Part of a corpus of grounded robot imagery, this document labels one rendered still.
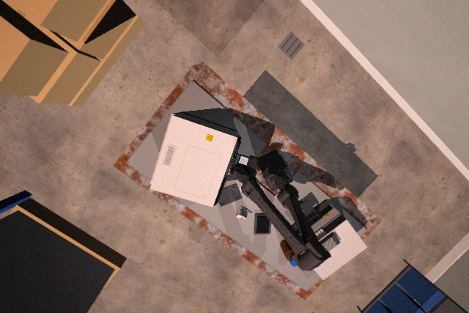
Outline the white multi-well plate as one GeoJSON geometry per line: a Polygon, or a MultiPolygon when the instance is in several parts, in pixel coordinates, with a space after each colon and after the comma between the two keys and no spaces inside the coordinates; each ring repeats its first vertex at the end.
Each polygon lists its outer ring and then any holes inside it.
{"type": "Polygon", "coordinates": [[[248,163],[248,158],[241,156],[241,157],[240,157],[240,160],[239,160],[239,163],[244,164],[244,165],[247,165],[247,163],[248,163]]]}

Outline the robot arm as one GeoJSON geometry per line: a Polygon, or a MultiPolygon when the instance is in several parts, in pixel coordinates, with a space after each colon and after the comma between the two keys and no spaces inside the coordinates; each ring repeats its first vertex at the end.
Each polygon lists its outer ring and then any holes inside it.
{"type": "Polygon", "coordinates": [[[243,167],[241,167],[237,164],[233,166],[231,170],[232,176],[243,184],[241,187],[242,193],[249,197],[250,200],[260,208],[285,241],[288,242],[293,250],[291,258],[298,267],[303,271],[311,271],[319,267],[324,261],[330,258],[331,255],[318,241],[317,236],[314,234],[311,225],[305,217],[298,201],[298,190],[293,185],[289,184],[290,180],[282,172],[279,172],[271,179],[272,183],[280,190],[280,192],[277,193],[278,200],[282,203],[284,208],[289,209],[291,212],[302,237],[267,198],[259,183],[256,181],[254,176],[256,171],[254,169],[257,161],[258,158],[250,155],[248,157],[247,166],[243,165],[243,167]],[[301,254],[301,251],[305,248],[307,248],[307,250],[301,254]]]}

